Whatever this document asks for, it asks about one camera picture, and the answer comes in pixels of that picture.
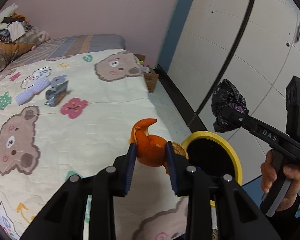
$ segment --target human hand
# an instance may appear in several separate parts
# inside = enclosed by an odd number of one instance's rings
[[[283,167],[283,173],[288,179],[292,179],[291,185],[282,199],[277,211],[283,211],[290,208],[296,201],[297,194],[300,190],[300,166],[288,164]],[[269,193],[272,184],[277,179],[277,173],[272,167],[272,150],[266,154],[266,161],[261,164],[261,189],[264,193]]]

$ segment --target package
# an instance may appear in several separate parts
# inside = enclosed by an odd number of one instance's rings
[[[140,61],[145,61],[146,56],[143,54],[135,54],[135,56],[140,60]],[[156,74],[156,72],[153,70],[153,68],[149,68],[150,72],[149,73],[143,73],[146,81],[146,85],[148,87],[149,93],[153,93],[155,89],[155,85],[157,84],[158,77],[159,75]]]
[[[211,109],[213,115],[217,118],[213,124],[213,128],[216,132],[227,132],[239,128],[239,125],[229,122],[222,117],[221,111],[226,106],[243,114],[249,113],[244,97],[239,93],[234,84],[224,79],[219,83],[212,95]]]

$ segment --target black plastic bag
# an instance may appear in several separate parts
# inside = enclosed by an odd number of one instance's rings
[[[237,88],[227,79],[224,79],[218,85],[216,91],[212,95],[211,109],[213,115],[217,118],[213,124],[213,128],[216,132],[228,132],[240,127],[222,117],[221,110],[225,106],[229,106],[244,114],[249,113],[249,110],[246,107],[246,100],[239,93]]]

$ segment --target bed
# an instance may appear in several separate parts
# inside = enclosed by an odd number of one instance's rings
[[[47,87],[18,106],[16,96],[43,77],[52,86],[68,81],[61,103],[45,105]],[[120,36],[51,40],[10,64],[0,73],[0,225],[6,233],[18,240],[71,175],[95,175],[126,154],[131,128],[143,118],[156,118],[150,133],[171,139]],[[174,239],[186,229],[187,198],[174,195],[164,167],[136,162],[128,196],[114,205],[119,240]]]

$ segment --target black sleeve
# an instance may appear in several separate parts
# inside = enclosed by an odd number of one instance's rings
[[[282,240],[288,240],[300,225],[300,217],[296,218],[299,204],[300,196],[298,195],[290,208],[276,212],[273,217],[267,217]]]

